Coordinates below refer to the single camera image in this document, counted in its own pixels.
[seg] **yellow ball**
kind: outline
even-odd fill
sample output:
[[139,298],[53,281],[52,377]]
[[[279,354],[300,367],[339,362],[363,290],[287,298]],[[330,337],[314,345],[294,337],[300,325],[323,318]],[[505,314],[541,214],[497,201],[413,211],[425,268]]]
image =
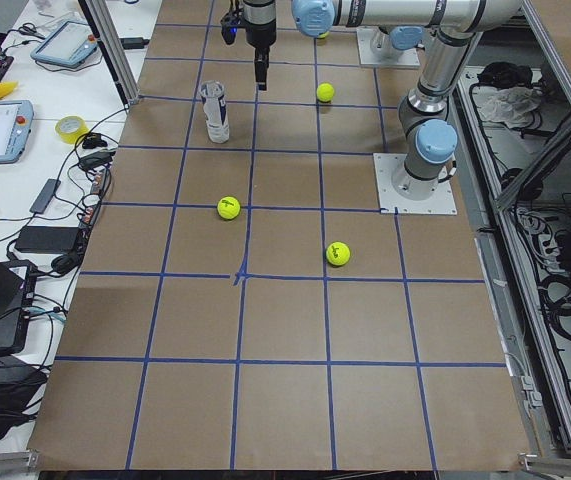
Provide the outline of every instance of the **yellow ball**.
[[349,247],[343,242],[334,242],[325,250],[325,258],[335,267],[342,267],[351,257]]
[[232,220],[241,213],[241,204],[234,197],[223,197],[218,201],[216,206],[218,214],[225,220]]
[[336,91],[331,83],[321,83],[316,89],[316,98],[318,98],[319,102],[331,102],[335,93]]

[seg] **yellow-green tennis ball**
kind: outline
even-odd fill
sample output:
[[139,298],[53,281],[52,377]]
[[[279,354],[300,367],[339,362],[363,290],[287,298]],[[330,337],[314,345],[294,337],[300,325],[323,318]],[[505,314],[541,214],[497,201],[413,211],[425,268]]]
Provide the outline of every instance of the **yellow-green tennis ball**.
[[334,242],[325,250],[325,258],[335,267],[342,267],[352,256],[349,247],[343,242]]
[[316,89],[316,98],[318,98],[319,102],[331,102],[335,93],[336,91],[331,83],[321,83]]
[[232,220],[241,213],[241,204],[234,197],[223,197],[218,201],[216,206],[218,214],[225,220]]

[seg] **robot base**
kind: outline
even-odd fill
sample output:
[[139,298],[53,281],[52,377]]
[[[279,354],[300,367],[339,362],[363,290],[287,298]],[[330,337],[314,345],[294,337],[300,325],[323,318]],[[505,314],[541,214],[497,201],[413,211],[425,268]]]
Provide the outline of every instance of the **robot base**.
[[376,27],[359,27],[356,29],[358,38],[358,55],[363,67],[388,67],[417,70],[421,63],[415,48],[399,52],[396,57],[380,57],[372,52],[371,41],[376,34]]
[[456,215],[456,203],[449,182],[439,183],[431,197],[411,200],[399,194],[392,185],[392,174],[405,161],[405,154],[374,154],[378,202],[382,213]]

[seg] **plastic bag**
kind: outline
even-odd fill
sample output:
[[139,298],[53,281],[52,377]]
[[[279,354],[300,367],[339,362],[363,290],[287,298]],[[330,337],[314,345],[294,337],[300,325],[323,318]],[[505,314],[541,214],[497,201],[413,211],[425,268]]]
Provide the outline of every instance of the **plastic bag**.
[[508,128],[526,127],[532,123],[530,112],[543,101],[542,95],[531,88],[513,87],[492,95],[478,113],[485,122],[504,123]]

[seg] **yellow tape roll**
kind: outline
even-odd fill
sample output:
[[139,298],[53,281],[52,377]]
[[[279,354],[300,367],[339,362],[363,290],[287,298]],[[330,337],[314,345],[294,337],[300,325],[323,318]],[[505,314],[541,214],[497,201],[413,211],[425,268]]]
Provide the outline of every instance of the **yellow tape roll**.
[[61,118],[56,123],[56,133],[58,133],[65,143],[74,145],[76,140],[79,139],[81,135],[85,135],[89,132],[85,120],[81,117],[70,116]]

